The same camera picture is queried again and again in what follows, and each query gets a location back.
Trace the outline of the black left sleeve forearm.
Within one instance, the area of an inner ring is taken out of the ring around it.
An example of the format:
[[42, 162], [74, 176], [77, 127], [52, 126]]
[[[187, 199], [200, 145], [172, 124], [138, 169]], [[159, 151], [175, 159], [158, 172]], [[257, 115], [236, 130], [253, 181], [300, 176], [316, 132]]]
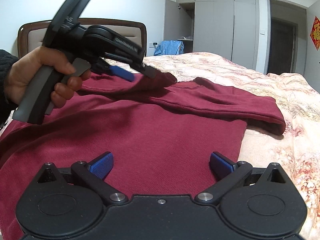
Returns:
[[17, 104], [12, 102], [5, 93], [6, 79], [12, 68], [12, 65], [18, 61], [18, 58], [11, 55], [9, 52], [1, 49], [0, 63], [0, 85], [1, 85], [1, 129], [6, 125], [11, 111], [17, 108]]

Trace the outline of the person's left hand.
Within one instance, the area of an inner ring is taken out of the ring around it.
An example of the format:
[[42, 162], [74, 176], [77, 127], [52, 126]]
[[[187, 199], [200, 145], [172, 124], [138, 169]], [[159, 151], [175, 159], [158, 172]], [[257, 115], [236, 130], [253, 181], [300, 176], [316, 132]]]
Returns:
[[41, 46], [12, 65], [5, 93], [19, 105], [24, 99], [44, 92], [42, 95], [46, 100], [61, 108], [91, 75], [90, 70], [80, 76], [74, 76], [75, 73], [75, 67], [63, 52]]

